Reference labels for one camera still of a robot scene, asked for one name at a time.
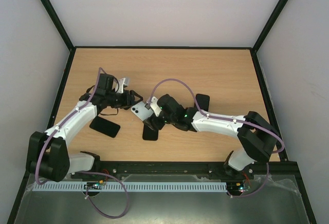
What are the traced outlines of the black case with camera holes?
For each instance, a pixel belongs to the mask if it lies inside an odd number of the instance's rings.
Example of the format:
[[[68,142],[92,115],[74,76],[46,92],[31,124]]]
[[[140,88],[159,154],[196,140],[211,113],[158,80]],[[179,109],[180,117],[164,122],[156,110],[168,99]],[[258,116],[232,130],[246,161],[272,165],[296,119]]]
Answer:
[[[152,130],[148,126],[143,127],[142,138],[145,141],[157,141],[158,139],[158,131]]]

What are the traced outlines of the light blue phone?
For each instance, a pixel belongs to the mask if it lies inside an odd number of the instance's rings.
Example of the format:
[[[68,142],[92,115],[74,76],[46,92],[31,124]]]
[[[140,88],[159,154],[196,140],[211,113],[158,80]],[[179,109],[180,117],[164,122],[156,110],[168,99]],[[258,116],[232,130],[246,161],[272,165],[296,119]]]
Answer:
[[[136,105],[131,107],[131,112],[139,118],[141,121],[146,120],[153,114],[151,108],[147,109],[146,104],[144,102],[139,102]]]

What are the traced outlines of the black phone screen up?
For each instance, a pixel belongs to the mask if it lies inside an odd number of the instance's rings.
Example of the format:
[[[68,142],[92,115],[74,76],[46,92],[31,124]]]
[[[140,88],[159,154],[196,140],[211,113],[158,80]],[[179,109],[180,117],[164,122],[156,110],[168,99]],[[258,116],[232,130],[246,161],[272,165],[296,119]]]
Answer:
[[[196,94],[195,97],[199,108],[204,111],[209,111],[210,96],[204,94]]]

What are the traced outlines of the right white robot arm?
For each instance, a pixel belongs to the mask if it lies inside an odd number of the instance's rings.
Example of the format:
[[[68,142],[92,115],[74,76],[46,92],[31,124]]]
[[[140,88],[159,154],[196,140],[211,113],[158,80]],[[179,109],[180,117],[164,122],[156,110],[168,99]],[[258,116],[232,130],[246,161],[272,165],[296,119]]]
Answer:
[[[278,141],[276,130],[258,113],[250,111],[246,116],[213,114],[194,107],[184,108],[172,96],[166,94],[147,100],[152,111],[144,124],[152,130],[161,130],[166,124],[184,132],[211,132],[237,138],[241,149],[228,155],[224,172],[231,179],[254,163],[268,163]]]

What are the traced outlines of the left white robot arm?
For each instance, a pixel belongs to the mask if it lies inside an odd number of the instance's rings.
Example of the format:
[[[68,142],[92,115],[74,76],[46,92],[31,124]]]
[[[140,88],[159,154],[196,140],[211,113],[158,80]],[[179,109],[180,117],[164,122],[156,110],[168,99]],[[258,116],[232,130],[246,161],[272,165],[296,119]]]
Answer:
[[[128,110],[143,100],[133,90],[127,90],[129,78],[117,79],[99,73],[95,85],[88,88],[75,107],[57,124],[44,132],[34,132],[29,139],[26,170],[33,173],[37,184],[40,180],[62,181],[67,174],[90,171],[100,157],[90,152],[68,153],[74,137],[87,124],[103,135],[114,138],[120,125],[105,119],[103,110]]]

